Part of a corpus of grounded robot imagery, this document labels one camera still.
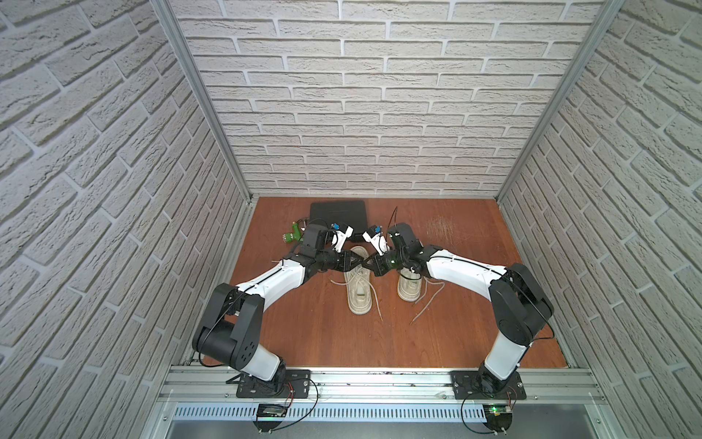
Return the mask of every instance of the black cable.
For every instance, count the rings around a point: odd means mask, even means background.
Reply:
[[[449,256],[433,256],[432,258],[429,258],[429,260],[431,261],[433,258],[451,259],[452,261],[467,262],[467,263],[473,264],[474,266],[478,266],[478,267],[480,267],[480,268],[484,268],[485,270],[491,271],[491,272],[495,273],[496,275],[499,275],[500,277],[504,276],[503,274],[500,274],[499,272],[497,272],[497,271],[491,269],[490,267],[486,267],[486,266],[484,266],[484,265],[482,265],[482,264],[475,263],[475,262],[473,262],[473,261],[468,261],[468,260],[466,260],[466,259],[451,258],[451,257],[449,257]],[[512,285],[514,286],[514,288],[518,289],[519,292],[522,293],[522,296],[526,297],[526,299],[529,301],[529,303],[531,304],[531,306],[533,306],[534,309],[536,310],[536,312],[541,316],[541,318],[543,319],[543,322],[544,322],[545,324],[547,324],[549,328],[551,328],[551,325],[548,324],[548,319],[547,319],[546,317],[544,317],[544,315],[541,313],[541,311],[536,307],[536,304],[531,300],[531,298],[529,297],[529,295],[528,295],[527,293],[525,293],[524,291],[522,291],[522,289],[519,288],[519,285],[515,284],[515,282],[514,282],[513,280],[507,278],[507,281],[508,281],[510,284],[512,284]],[[545,340],[550,340],[550,339],[552,339],[552,338],[554,338],[554,337],[544,338],[544,339],[545,339]]]
[[[317,406],[317,403],[319,402],[319,389],[317,388],[317,383],[315,383],[313,380],[311,380],[311,379],[309,379],[309,378],[297,378],[297,379],[292,379],[292,380],[290,380],[290,381],[302,381],[302,380],[306,380],[306,381],[309,381],[310,383],[314,384],[314,390],[317,392],[317,399],[314,401],[314,405],[312,406],[312,408],[310,409],[309,412],[305,413],[305,416],[299,418],[299,419],[298,419],[297,421],[295,421],[295,422],[291,422],[291,423],[288,424],[288,425],[285,425],[285,426],[282,426],[282,427],[276,427],[276,428],[274,428],[274,429],[272,429],[272,430],[270,431],[271,433],[273,433],[274,431],[282,430],[283,428],[292,427],[293,425],[295,425],[295,424],[297,424],[298,422],[302,421],[304,418],[308,417],[308,416],[314,411],[314,408]]]
[[[472,431],[475,434],[495,434],[494,431],[475,431],[472,428],[468,426],[468,424],[465,423],[465,418],[463,417],[463,405],[465,404],[465,401],[468,398],[464,399],[463,402],[461,403],[461,421],[463,422],[463,426],[466,427],[469,431]]]

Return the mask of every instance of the shoelace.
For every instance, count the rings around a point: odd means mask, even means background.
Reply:
[[[437,290],[437,292],[434,293],[434,295],[432,296],[432,298],[429,299],[429,301],[427,302],[427,304],[424,305],[424,308],[422,308],[422,311],[420,311],[419,314],[417,314],[417,315],[414,316],[414,319],[412,319],[412,321],[409,323],[410,325],[413,324],[414,321],[417,320],[417,319],[419,318],[419,316],[422,315],[422,313],[424,313],[424,311],[427,310],[427,308],[429,308],[429,305],[432,304],[432,301],[434,300],[434,297],[436,297],[437,294],[439,293],[439,291],[443,290],[444,287],[446,286],[446,283],[445,283],[445,282],[431,282],[431,281],[429,281],[429,279],[424,279],[424,282],[425,282],[425,283],[424,283],[424,294],[422,294],[421,296],[419,296],[419,299],[417,299],[417,300],[414,301],[414,304],[415,304],[415,305],[416,305],[420,300],[424,299],[424,296],[427,295],[427,289],[429,288],[428,284],[431,284],[431,285],[441,285],[441,288],[439,288],[439,289]]]
[[[355,279],[356,277],[359,277],[362,272],[363,272],[363,270],[358,270],[357,272],[353,273],[353,275],[351,276],[351,279],[349,279],[348,282],[336,282],[334,279],[330,279],[329,282],[331,282],[335,285],[348,286],[353,281],[353,279]],[[378,293],[376,293],[376,288],[373,286],[373,284],[371,284],[371,281],[369,281],[365,277],[360,277],[359,279],[362,280],[363,282],[367,283],[371,287],[371,289],[373,290],[373,295],[376,297],[376,307],[378,308],[378,315],[380,316],[380,321],[382,322],[383,321],[383,314],[380,312],[380,304],[378,302]]]

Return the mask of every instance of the cable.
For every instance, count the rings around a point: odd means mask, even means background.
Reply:
[[[314,382],[313,380],[311,380],[310,378],[297,378],[297,379],[292,379],[292,380],[290,380],[290,381],[302,381],[302,380],[306,380],[306,381],[309,381],[310,383],[314,384],[314,390],[317,392],[317,399],[314,400],[314,405],[312,406],[312,408],[310,409],[309,412],[305,413],[305,416],[299,418],[297,421],[292,422],[292,423],[290,423],[290,424],[288,424],[288,425],[285,425],[285,426],[282,426],[282,427],[276,427],[276,428],[274,428],[274,429],[272,429],[272,430],[270,431],[271,433],[273,433],[274,431],[282,430],[283,428],[292,427],[293,425],[295,425],[295,424],[297,424],[298,422],[302,421],[304,418],[308,417],[308,416],[314,411],[315,407],[317,406],[317,403],[319,402],[319,389],[317,388],[317,383],[315,383],[315,382]]]
[[[467,399],[468,399],[468,398],[464,399],[463,402],[461,403],[461,421],[463,422],[463,426],[466,427],[469,431],[472,431],[472,432],[475,433],[475,434],[495,434],[494,431],[490,431],[490,432],[487,432],[487,431],[475,431],[475,430],[473,430],[472,428],[470,428],[470,427],[468,426],[468,424],[465,423],[465,418],[463,417],[463,405],[465,404],[465,401],[466,401]]]

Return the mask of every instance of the wire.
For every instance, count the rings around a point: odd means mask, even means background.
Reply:
[[[314,411],[315,407],[317,406],[317,403],[319,402],[319,389],[317,388],[317,383],[315,383],[315,382],[314,382],[313,380],[311,380],[310,378],[297,378],[297,379],[292,379],[292,380],[290,380],[290,381],[302,381],[302,380],[306,380],[306,381],[309,381],[310,383],[314,384],[314,390],[315,390],[315,392],[317,392],[317,399],[314,400],[314,405],[312,406],[312,408],[310,409],[309,412],[305,413],[305,416],[299,418],[297,421],[292,422],[292,423],[290,423],[290,424],[288,424],[288,425],[285,425],[285,426],[282,426],[282,427],[276,427],[276,428],[274,428],[274,429],[272,429],[272,430],[270,431],[271,433],[273,433],[274,431],[282,430],[283,428],[292,427],[293,425],[295,425],[295,424],[297,424],[298,422],[302,421],[304,418],[308,417],[308,416]]]
[[[432,304],[432,301],[434,300],[434,297],[436,297],[437,294],[439,293],[439,291],[443,290],[444,287],[446,286],[446,283],[445,283],[445,282],[429,282],[429,279],[424,279],[424,281],[426,282],[426,284],[441,285],[441,288],[439,288],[439,289],[437,290],[437,292],[434,293],[434,295],[432,296],[432,298],[429,299],[429,301],[427,302],[427,304],[424,305],[424,308],[422,308],[422,311],[420,311],[419,314],[417,314],[417,315],[414,316],[414,319],[412,319],[412,321],[409,323],[410,325],[413,324],[414,321],[417,320],[417,319],[419,318],[419,316],[422,315],[422,313],[424,313],[424,311],[427,310],[427,308],[429,308],[429,305]]]
[[[470,427],[465,423],[465,418],[463,417],[463,405],[465,404],[465,401],[466,401],[467,399],[468,399],[468,398],[464,399],[463,402],[461,403],[461,421],[463,422],[463,426],[466,427],[469,431],[472,431],[472,432],[475,433],[475,434],[495,434],[494,431],[490,431],[490,432],[487,432],[487,431],[475,431],[475,430],[473,430],[472,428],[470,428]]]

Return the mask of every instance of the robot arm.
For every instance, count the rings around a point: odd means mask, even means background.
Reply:
[[[506,386],[535,336],[553,314],[551,302],[529,269],[521,264],[509,268],[493,266],[437,246],[424,247],[405,223],[388,230],[394,248],[388,245],[379,227],[369,228],[364,238],[373,244],[376,253],[363,261],[356,253],[341,249],[351,234],[352,229],[347,226],[335,224],[328,230],[309,225],[299,246],[274,268],[234,287],[219,285],[193,338],[193,349],[262,381],[270,381],[272,391],[278,391],[285,363],[258,343],[263,312],[272,303],[320,270],[345,272],[362,264],[375,276],[382,276],[405,267],[473,290],[492,302],[500,332],[480,365],[479,380],[474,385],[480,393],[494,394]],[[328,243],[333,247],[325,249]],[[225,314],[238,315],[237,323],[223,320]]]

